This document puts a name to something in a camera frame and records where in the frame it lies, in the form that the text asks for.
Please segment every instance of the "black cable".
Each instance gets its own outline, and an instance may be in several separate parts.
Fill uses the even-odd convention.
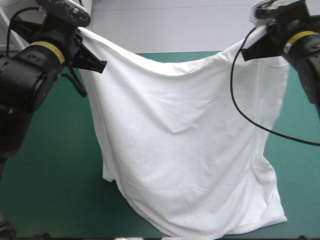
[[[243,43],[241,44],[241,47],[239,48],[238,52],[236,53],[235,57],[234,57],[234,60],[233,60],[233,63],[232,63],[232,66],[231,66],[231,73],[230,73],[230,92],[231,92],[231,98],[232,98],[232,101],[233,101],[233,104],[236,108],[236,110],[246,119],[248,120],[251,124],[255,125],[256,127],[258,128],[261,128],[271,134],[274,134],[274,135],[277,135],[279,137],[282,137],[282,138],[285,138],[285,139],[289,139],[289,140],[293,140],[293,141],[296,141],[296,142],[299,142],[299,143],[303,143],[303,144],[309,144],[309,145],[313,145],[313,146],[320,146],[320,143],[319,142],[313,142],[313,141],[306,141],[306,140],[303,140],[303,139],[300,139],[300,138],[296,138],[296,137],[292,137],[292,136],[287,136],[287,135],[284,135],[282,133],[279,133],[279,132],[276,132],[276,131],[273,131],[273,130],[270,130],[264,126],[261,126],[259,125],[258,123],[254,122],[253,120],[251,120],[249,117],[247,117],[241,110],[240,108],[238,107],[237,103],[236,103],[236,100],[235,100],[235,96],[234,96],[234,85],[233,85],[233,79],[234,79],[234,68],[235,68],[235,64],[236,64],[236,60],[238,58],[238,55],[240,54],[242,48],[244,47],[248,37],[252,34],[252,32],[256,30],[256,28],[253,28],[248,34],[247,36],[245,37],[245,39],[243,40]]]
[[[10,34],[11,34],[11,22],[13,19],[15,19],[19,14],[21,13],[24,13],[26,11],[30,11],[30,10],[37,10],[39,11],[40,7],[38,6],[32,6],[32,7],[26,7],[26,8],[23,8],[19,11],[17,11],[10,19],[10,23],[9,23],[9,26],[8,26],[8,32],[7,32],[7,35],[6,35],[6,52],[5,52],[5,55],[9,55],[9,50],[10,50]]]
[[[6,161],[7,161],[6,158],[0,159],[0,180],[1,180],[2,174],[4,173]]]

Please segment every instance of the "green tabletop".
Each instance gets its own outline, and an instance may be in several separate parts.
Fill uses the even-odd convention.
[[[143,56],[182,62],[214,53]],[[317,113],[292,69],[275,129],[320,142]],[[288,222],[227,237],[319,238],[320,147],[271,135],[264,155],[276,170]],[[164,236],[129,207],[114,182],[102,179],[102,156],[89,101],[66,79],[55,84],[35,114],[20,152],[8,160],[0,182],[0,209],[21,237],[41,232],[79,238]]]

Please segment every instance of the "white wall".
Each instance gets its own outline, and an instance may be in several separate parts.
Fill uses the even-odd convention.
[[[243,39],[257,0],[93,0],[89,29],[134,53],[220,51]],[[320,14],[320,0],[309,0]]]

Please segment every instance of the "white t-shirt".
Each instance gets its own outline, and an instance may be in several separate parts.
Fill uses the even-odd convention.
[[[263,156],[268,133],[231,100],[240,42],[203,59],[161,63],[80,31],[84,45],[108,61],[103,74],[81,70],[103,177],[116,180],[139,215],[166,235],[201,239],[287,220]],[[247,46],[263,33],[254,32]],[[236,101],[267,128],[280,114],[288,69],[281,57],[236,62]]]

